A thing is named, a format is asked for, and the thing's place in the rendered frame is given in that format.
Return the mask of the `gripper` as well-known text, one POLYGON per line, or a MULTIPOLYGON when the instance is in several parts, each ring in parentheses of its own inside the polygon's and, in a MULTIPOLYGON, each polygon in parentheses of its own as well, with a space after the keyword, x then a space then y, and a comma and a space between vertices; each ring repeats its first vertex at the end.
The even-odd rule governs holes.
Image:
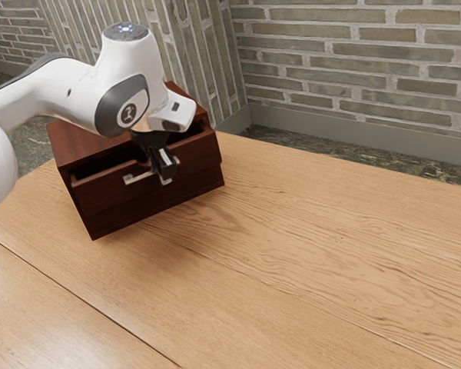
POLYGON ((165 148, 170 136, 169 131, 135 131, 130 130, 131 139, 148 153, 151 170, 159 173, 161 183, 168 185, 177 173, 177 158, 165 148))

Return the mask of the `dark red wooden drawer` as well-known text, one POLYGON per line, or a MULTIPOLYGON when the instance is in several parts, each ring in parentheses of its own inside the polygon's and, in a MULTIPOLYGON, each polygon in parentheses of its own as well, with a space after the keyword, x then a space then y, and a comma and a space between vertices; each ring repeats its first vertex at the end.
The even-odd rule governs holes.
POLYGON ((69 168, 68 180, 88 217, 106 212, 120 221, 123 213, 134 217, 169 208, 176 201, 185 201, 224 183, 216 133, 203 121, 193 123, 186 133, 170 134, 167 151, 179 163, 168 184, 162 184, 158 174, 149 173, 148 155, 128 134, 119 138, 89 133, 86 136, 87 143, 97 151, 69 168))

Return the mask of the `dark red wooden cabinet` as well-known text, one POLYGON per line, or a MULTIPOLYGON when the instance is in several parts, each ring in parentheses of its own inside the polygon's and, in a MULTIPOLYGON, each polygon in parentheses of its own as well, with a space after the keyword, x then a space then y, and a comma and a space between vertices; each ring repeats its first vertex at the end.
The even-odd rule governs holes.
MULTIPOLYGON (((211 128, 208 113, 201 105, 197 106, 192 124, 196 121, 203 121, 206 125, 210 126, 211 128)), ((202 191, 197 196, 188 198, 185 201, 176 201, 174 205, 170 206, 169 208, 161 208, 160 210, 149 211, 143 214, 140 213, 134 217, 129 217, 125 213, 123 213, 121 215, 120 221, 116 221, 112 216, 108 215, 106 212, 103 212, 94 217, 88 217, 83 213, 82 209, 80 208, 78 202, 76 201, 73 195, 73 191, 68 180, 68 169, 75 165, 77 161, 80 161, 82 158, 86 158, 87 156, 92 155, 97 151, 97 148, 93 144, 87 143, 88 137, 86 136, 86 134, 92 133, 62 120, 57 120, 53 121, 52 123, 49 123, 47 125, 47 132, 49 136, 49 141, 51 143, 51 149, 55 157, 55 163, 58 168, 58 172, 61 175, 63 182, 65 183, 68 193, 70 194, 75 204, 75 207, 78 210, 78 213, 80 214, 80 217, 87 229, 87 232, 93 240, 104 237, 107 234, 120 230, 124 227, 127 227, 128 225, 134 224, 154 214, 165 211, 178 204, 181 204, 185 201, 188 201, 192 198, 196 198, 197 196, 200 196, 204 193, 216 189, 213 188, 209 191, 202 191)), ((129 209, 129 206, 121 207, 122 211, 126 211, 129 209)))

